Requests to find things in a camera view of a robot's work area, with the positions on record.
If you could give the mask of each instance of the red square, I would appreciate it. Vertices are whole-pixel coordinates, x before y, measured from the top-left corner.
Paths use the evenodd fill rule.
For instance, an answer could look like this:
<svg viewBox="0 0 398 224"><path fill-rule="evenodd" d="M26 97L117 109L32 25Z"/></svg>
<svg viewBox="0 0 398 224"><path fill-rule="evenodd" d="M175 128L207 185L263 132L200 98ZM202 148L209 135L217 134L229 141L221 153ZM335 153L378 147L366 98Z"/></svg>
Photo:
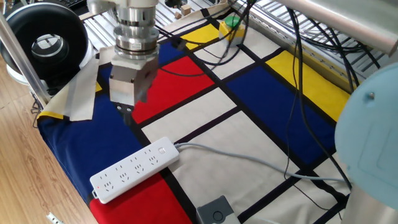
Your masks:
<svg viewBox="0 0 398 224"><path fill-rule="evenodd" d="M99 224L191 223L160 174L153 175L105 205L93 199L90 210Z"/></svg>
<svg viewBox="0 0 398 224"><path fill-rule="evenodd" d="M181 58L163 68L170 72L187 75L203 73L189 57ZM180 77L159 70L152 87L148 90L147 103L138 102L132 112L132 117L139 124L213 84L214 82L207 75Z"/></svg>

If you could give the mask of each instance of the electrical outlet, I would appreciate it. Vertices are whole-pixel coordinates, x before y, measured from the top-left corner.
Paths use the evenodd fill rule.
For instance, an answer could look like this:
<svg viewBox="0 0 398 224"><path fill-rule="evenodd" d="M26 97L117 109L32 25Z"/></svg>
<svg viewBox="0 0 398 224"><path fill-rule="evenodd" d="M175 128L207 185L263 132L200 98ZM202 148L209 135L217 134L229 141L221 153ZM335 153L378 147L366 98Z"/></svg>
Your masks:
<svg viewBox="0 0 398 224"><path fill-rule="evenodd" d="M93 175L94 198L108 203L178 159L178 150L164 137Z"/></svg>

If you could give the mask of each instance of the screw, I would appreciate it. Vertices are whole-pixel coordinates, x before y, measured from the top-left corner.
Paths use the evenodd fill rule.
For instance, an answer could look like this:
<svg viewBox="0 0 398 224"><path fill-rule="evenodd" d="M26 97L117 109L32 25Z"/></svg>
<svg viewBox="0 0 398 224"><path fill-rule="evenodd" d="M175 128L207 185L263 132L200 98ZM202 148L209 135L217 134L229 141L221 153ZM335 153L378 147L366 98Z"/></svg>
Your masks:
<svg viewBox="0 0 398 224"><path fill-rule="evenodd" d="M374 93L369 93L369 99L374 100Z"/></svg>

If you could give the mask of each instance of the mondrian pattern mat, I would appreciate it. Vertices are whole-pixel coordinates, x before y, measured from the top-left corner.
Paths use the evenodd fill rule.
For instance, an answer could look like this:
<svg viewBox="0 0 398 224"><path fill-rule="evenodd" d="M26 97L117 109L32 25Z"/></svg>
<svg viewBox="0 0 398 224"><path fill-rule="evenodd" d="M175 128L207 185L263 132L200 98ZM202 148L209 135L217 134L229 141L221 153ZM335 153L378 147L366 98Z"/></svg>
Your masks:
<svg viewBox="0 0 398 224"><path fill-rule="evenodd" d="M258 157L283 168L289 155L290 172L341 178L307 131L298 101L292 110L293 55L249 29L230 63L212 70L198 60L218 62L223 55L220 19L207 19L179 33L207 43L188 44L189 54L167 40L161 42L159 63L165 69L206 75L179 77L159 70L147 103L138 102L132 113L131 127L109 100L110 63L99 68L91 121L40 116L43 139L99 223L196 223L195 208L221 195L241 223L340 223L349 194L344 183L284 178L264 165L197 147L184 148L178 162L106 205L93 198L92 175L164 136L176 143L195 142ZM335 125L349 95L306 65L303 80L310 126L337 158Z"/></svg>

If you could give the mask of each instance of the black cable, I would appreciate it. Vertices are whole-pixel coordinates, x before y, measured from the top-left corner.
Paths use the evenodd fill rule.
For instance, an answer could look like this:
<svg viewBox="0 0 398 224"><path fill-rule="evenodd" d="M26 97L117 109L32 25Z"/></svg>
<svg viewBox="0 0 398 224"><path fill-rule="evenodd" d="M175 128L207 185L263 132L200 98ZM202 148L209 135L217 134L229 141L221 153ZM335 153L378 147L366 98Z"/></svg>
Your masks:
<svg viewBox="0 0 398 224"><path fill-rule="evenodd" d="M238 28L239 28L239 25L240 25L241 21L242 21L242 20L239 20L238 24L236 25ZM167 36L168 38L173 37L173 38L175 38L175 39L182 39L181 37L178 37L178 36L176 36L176 35L173 34L173 32L175 32L175 30L172 31L172 32L169 32L169 31L167 31L167 30L161 28L161 27L158 26L158 25L155 25L155 27L158 28L159 32L160 32L160 31L163 32L162 35L165 35L165 34L166 34L165 36ZM224 35L220 40L224 40L225 38L229 37L229 36L232 34L232 32L234 32L234 30L235 30L235 29L230 30L230 31L229 31L226 35ZM206 42L206 43L203 43L203 42L195 42L195 41L186 40L186 39L182 39L182 40L184 40L186 43L189 43L189 44L197 44L197 45L207 44L207 42Z"/></svg>
<svg viewBox="0 0 398 224"><path fill-rule="evenodd" d="M309 44L314 45L316 47L323 48L325 50L329 50L329 51L332 51L332 52L338 52L338 49L336 47L332 46L332 45L325 44L325 43L322 43L322 42L319 42L319 41L316 41L316 40L312 40L312 39L310 39L308 37L302 37L302 38L306 42L308 42ZM344 53L346 53L346 54L358 53L358 52L363 51L363 49L359 46L359 44L357 46L355 46L355 47L343 47L343 50L344 50Z"/></svg>
<svg viewBox="0 0 398 224"><path fill-rule="evenodd" d="M198 23L198 22L200 22L200 21L204 21L204 20L206 20L206 19L212 18L213 16L215 16L215 15L217 15L217 14L220 14L220 13L222 13L222 12L225 12L225 11L231 9L231 8L232 8L232 5L235 4L235 3L237 3L237 2L238 2L238 0L235 0L234 2L232 2L232 3L229 5L229 7L226 7L226 8L224 8L224 9L222 9L222 10L216 12L216 13L213 13L213 14L211 14L211 15L209 15L209 16L206 16L206 17L204 17L204 18L198 19L197 21L193 21L193 22L191 22L191 23L189 23L189 24L186 24L186 25L184 25L184 26L181 26L181 27L179 27L179 28L177 28L177 29L171 31L170 33L173 34L173 33L177 32L177 31L179 31L179 30L181 30L181 29L184 29L184 28L188 27L188 26L194 25L194 24L196 24L196 23Z"/></svg>
<svg viewBox="0 0 398 224"><path fill-rule="evenodd" d="M302 112L302 117L303 117L304 124L307 127L308 132L311 134L312 138L314 138L315 142L317 142L317 144L320 146L322 151L332 161L333 165L335 165L335 167L337 168L338 172L341 174L341 176L343 177L344 181L346 182L348 188L351 190L352 189L352 185L349 182L347 176L345 175L345 173L343 172L341 167L338 165L338 163L336 162L335 158L333 158L330 155L330 153L326 150L326 148L324 147L322 142L318 139L318 137L315 135L315 133L313 132L312 128L308 124L308 120L307 120L307 117L305 115L304 102L303 102L303 48L302 48L302 42L301 42L301 36L300 36L300 26L295 20L294 11L289 9L289 8L287 10L289 12L290 18L292 19L292 22L293 22L293 25L294 25L294 29L295 29L295 33L296 33L297 42L298 42L298 45L297 45L298 46L298 61L299 61L299 66L298 66L298 97L300 99L300 109L301 109L301 112Z"/></svg>
<svg viewBox="0 0 398 224"><path fill-rule="evenodd" d="M343 58L344 62L347 64L349 70L351 71L351 74L354 76L354 81L355 81L355 85L358 87L359 86L359 81L358 81L358 77L356 76L356 73L353 69L353 66L351 65L351 63L348 61L346 54L344 53L344 51L342 50L342 45L340 40L338 39L337 35L335 34L335 31L332 28L329 28L331 35L333 36L333 38L336 40L336 44L337 47L339 48L339 50L341 51L341 57Z"/></svg>
<svg viewBox="0 0 398 224"><path fill-rule="evenodd" d="M298 44L298 42L296 41L296 44L295 44L295 47L294 47L294 58L293 58L293 78L294 78L294 84L295 84L296 91L295 91L295 95L294 95L294 101L293 101L292 110L290 111L290 116L289 116L289 119L288 119L287 124L286 124L286 132L285 132L286 140L287 140L287 164L286 164L286 169L285 169L285 173L284 173L285 180L287 180L286 173L287 173L287 169L289 168L289 164L290 164L289 125L290 125L290 122L292 121L292 118L293 118L293 112L294 112L294 108L295 108L296 101L297 101L297 93L299 92L298 91L298 86L297 86L296 74L295 74L295 61L296 61L296 53L297 53L297 44ZM308 196L303 190L301 190L295 184L293 185L293 187L295 187L299 192L304 194L304 196L306 196L312 203L314 203L315 206L317 206L318 208L320 208L322 210L329 211L329 209L323 208L319 204L317 204L310 196Z"/></svg>
<svg viewBox="0 0 398 224"><path fill-rule="evenodd" d="M372 60L372 62L374 63L374 65L380 69L380 64L379 62L374 58L373 54L368 50L368 48L362 44L361 42L358 42L359 46L361 46L361 48L365 51L365 53L369 56L369 58Z"/></svg>
<svg viewBox="0 0 398 224"><path fill-rule="evenodd" d="M198 58L199 61L201 61L201 62L203 62L203 63L207 63L207 64L209 64L209 65L212 65L213 68L212 68L211 70L214 70L216 67L218 67L218 66L220 66L220 65L227 64L228 62L232 61L232 59L234 59L234 58L237 56L237 54L238 54L239 51L241 50L240 47L238 47L237 51L236 51L229 59L227 59L225 62L221 62L221 61L227 56L227 54L228 54L228 52L229 52L229 50L230 50L230 48L231 48L232 40L234 39L234 37L235 37L235 35L236 35L236 32L237 32L237 30L238 30L238 27L239 27L240 23L242 22L243 18L246 17L246 27L245 27L244 35L243 35L243 38L242 38L242 41L241 41L240 45L243 44L243 42L244 42L244 40L245 40L245 38L246 38L246 34L247 34L247 32L248 32L248 28L249 28L249 13L250 13L250 8L252 8L254 4L255 4L255 1L253 1L253 2L250 3L250 4L248 4L247 8L245 9L245 11L242 13L241 17L239 18L238 24L237 24L236 26L234 26L234 27L232 28L232 30L229 32L229 33L232 33L232 32L233 32L232 38L231 38L231 40L228 42L228 46L227 46L227 48L226 48L226 50L225 50L223 56L222 56L222 57L220 58L220 60L218 61L218 63L210 63L210 62L206 62L206 61L204 61L204 60ZM204 73L197 74L197 75L179 74L179 73L175 73L175 72L170 72L170 71L168 71L168 70L166 70L166 69L164 69L164 68L161 68L161 70L163 70L164 72L168 72L168 73L170 73L170 74L172 74L172 75L178 75L178 76L182 76L182 77L197 77L197 76L205 75Z"/></svg>
<svg viewBox="0 0 398 224"><path fill-rule="evenodd" d="M207 52L208 54L212 55L212 56L215 57L215 58L218 58L218 59L221 59L221 58L222 58L222 57L219 57L219 56L217 56L217 55L211 53L210 51L208 51L208 50L206 50L206 49L203 49L203 50L204 50L205 52Z"/></svg>
<svg viewBox="0 0 398 224"><path fill-rule="evenodd" d="M354 92L354 85L353 85L353 79L351 78L351 72L353 71L353 69L351 70L349 67L349 62L347 60L347 58L345 57L344 52L341 50L341 48L335 43L335 41L326 33L326 31L324 29L322 29L313 19L308 18L308 20L316 27L318 28L318 30L320 32L322 32L322 34L329 40L329 42L331 42L331 44L333 46L335 46L338 50L339 53L341 55L341 57L343 58L343 62L344 62L344 66L346 68L346 72L347 72L347 77L348 77L348 81L349 81L349 88L351 90L351 92Z"/></svg>

